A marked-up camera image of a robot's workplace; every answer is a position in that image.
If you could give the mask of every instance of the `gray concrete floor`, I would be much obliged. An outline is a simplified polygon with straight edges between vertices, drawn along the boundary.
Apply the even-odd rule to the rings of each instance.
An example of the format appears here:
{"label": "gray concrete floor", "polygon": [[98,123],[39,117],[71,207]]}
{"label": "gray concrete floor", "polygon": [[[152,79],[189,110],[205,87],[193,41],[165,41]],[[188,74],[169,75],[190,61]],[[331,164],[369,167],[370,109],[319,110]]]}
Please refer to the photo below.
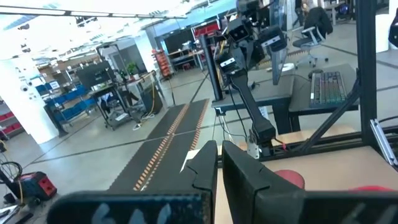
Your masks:
{"label": "gray concrete floor", "polygon": [[[313,51],[314,54],[328,55],[328,63],[318,62],[318,68],[348,63],[353,68],[357,67],[357,46],[355,24],[341,24],[335,26],[334,33],[328,36],[325,46]],[[303,55],[288,59],[296,62]],[[394,106],[395,95],[398,94],[398,51],[384,52],[377,55],[377,112],[379,119],[398,114],[398,107]],[[312,68],[301,65],[296,73],[308,73]],[[250,79],[265,80],[270,73],[265,70],[250,72]],[[199,69],[179,73],[169,82],[163,82],[167,105],[172,105],[171,87],[177,105],[189,103],[198,90],[193,101],[213,99],[213,90],[205,73]],[[269,119],[275,125],[271,107],[268,107]],[[164,108],[154,119],[145,122],[138,131],[133,131],[133,123],[125,124],[116,131],[105,129],[104,121],[98,114],[93,114],[81,119],[69,131],[70,134],[63,139],[53,139],[42,145],[37,145],[34,140],[22,133],[7,142],[9,150],[5,153],[8,159],[21,163],[24,172],[41,170],[47,173],[52,182],[58,187],[61,195],[77,190],[106,190],[113,180],[122,171],[127,162],[134,156],[146,137],[160,121],[167,111]],[[248,114],[245,110],[239,111],[243,118]],[[328,114],[301,116],[302,129],[316,129],[327,119]],[[234,134],[242,134],[243,129],[235,111],[227,113],[226,120],[229,130]],[[223,140],[223,131],[216,126],[214,137],[213,125],[215,112],[209,106],[202,122],[202,131],[197,148],[202,147],[210,139],[218,142]],[[244,120],[246,130],[251,121]],[[337,123],[347,124],[355,130],[360,130],[359,111],[345,113]],[[389,121],[384,126],[398,124],[398,121]],[[235,137],[236,141],[244,139]],[[4,195],[6,188],[0,187],[0,195]]]}

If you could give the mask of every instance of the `black office chair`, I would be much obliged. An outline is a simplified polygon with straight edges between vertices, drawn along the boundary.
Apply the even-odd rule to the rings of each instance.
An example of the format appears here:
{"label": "black office chair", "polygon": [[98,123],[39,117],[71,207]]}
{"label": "black office chair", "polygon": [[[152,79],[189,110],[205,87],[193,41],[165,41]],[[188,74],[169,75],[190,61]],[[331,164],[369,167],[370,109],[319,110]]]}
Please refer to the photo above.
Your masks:
{"label": "black office chair", "polygon": [[295,68],[298,69],[299,65],[305,62],[312,64],[312,67],[317,66],[318,59],[329,61],[327,56],[313,55],[311,50],[320,47],[326,41],[326,35],[333,32],[333,26],[326,14],[325,10],[321,7],[315,7],[310,10],[304,22],[304,30],[301,31],[302,38],[293,42],[294,47],[307,52],[307,55],[297,61]]}

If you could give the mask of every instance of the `floor mat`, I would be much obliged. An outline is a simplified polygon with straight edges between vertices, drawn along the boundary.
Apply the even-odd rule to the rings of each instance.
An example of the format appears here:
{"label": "floor mat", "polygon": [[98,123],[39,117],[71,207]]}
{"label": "floor mat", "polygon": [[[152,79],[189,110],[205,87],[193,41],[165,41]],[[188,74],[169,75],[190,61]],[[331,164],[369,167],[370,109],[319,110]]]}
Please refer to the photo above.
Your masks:
{"label": "floor mat", "polygon": [[158,139],[143,143],[109,191],[144,190],[150,183],[160,183],[178,171],[192,144],[196,145],[207,104],[208,100],[201,100],[169,109],[148,137]]}

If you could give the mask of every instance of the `floor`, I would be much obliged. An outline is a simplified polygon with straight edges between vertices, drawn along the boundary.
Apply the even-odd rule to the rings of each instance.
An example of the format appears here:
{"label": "floor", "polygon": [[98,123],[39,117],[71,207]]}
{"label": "floor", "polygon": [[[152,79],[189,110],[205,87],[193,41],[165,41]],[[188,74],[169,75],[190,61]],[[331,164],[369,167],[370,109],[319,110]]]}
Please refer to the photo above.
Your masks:
{"label": "floor", "polygon": [[[340,24],[335,26],[334,32],[328,36],[323,47],[313,51],[315,54],[328,55],[328,63],[319,62],[318,68],[348,63],[357,67],[356,26],[355,24]],[[303,55],[288,58],[295,62]],[[398,94],[398,51],[384,52],[377,55],[377,115],[385,118],[398,114],[398,107],[393,107],[394,95]],[[296,72],[308,73],[311,68],[301,65]],[[249,79],[261,81],[267,79],[265,70],[249,73]],[[172,93],[175,104],[181,105],[203,99],[213,99],[211,83],[206,73],[193,69],[179,73],[170,82],[163,82],[166,105],[153,119],[147,120],[142,128],[133,131],[134,123],[125,124],[116,131],[104,127],[104,121],[99,114],[82,117],[74,127],[68,129],[70,134],[62,139],[53,139],[45,144],[37,145],[34,140],[22,133],[7,142],[8,151],[5,156],[24,167],[24,172],[41,170],[57,186],[60,195],[78,190],[106,190],[122,171],[127,162],[135,155],[155,125],[161,120],[168,106],[173,106]],[[267,107],[269,119],[275,125],[271,107]],[[243,124],[248,130],[251,121],[245,110],[240,110],[244,119]],[[328,114],[301,116],[302,129],[316,129]],[[242,134],[242,126],[235,111],[227,113],[226,121],[231,133]],[[355,130],[360,130],[359,111],[345,113],[337,123],[347,124]],[[398,124],[398,121],[388,121],[383,126]],[[215,112],[208,106],[198,139],[197,148],[201,148],[208,140],[218,142],[223,140],[223,131],[215,118]],[[0,195],[4,195],[6,188],[0,187]],[[35,223],[42,223],[45,216]]]}

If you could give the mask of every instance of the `mechanical keyboard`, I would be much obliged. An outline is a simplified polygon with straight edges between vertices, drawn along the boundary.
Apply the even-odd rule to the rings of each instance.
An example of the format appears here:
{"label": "mechanical keyboard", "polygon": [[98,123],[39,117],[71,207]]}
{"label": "mechanical keyboard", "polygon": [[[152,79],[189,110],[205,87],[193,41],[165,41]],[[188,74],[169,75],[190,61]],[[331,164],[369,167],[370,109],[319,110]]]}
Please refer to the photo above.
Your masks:
{"label": "mechanical keyboard", "polygon": [[340,72],[312,74],[310,107],[337,107],[346,100],[346,91]]}

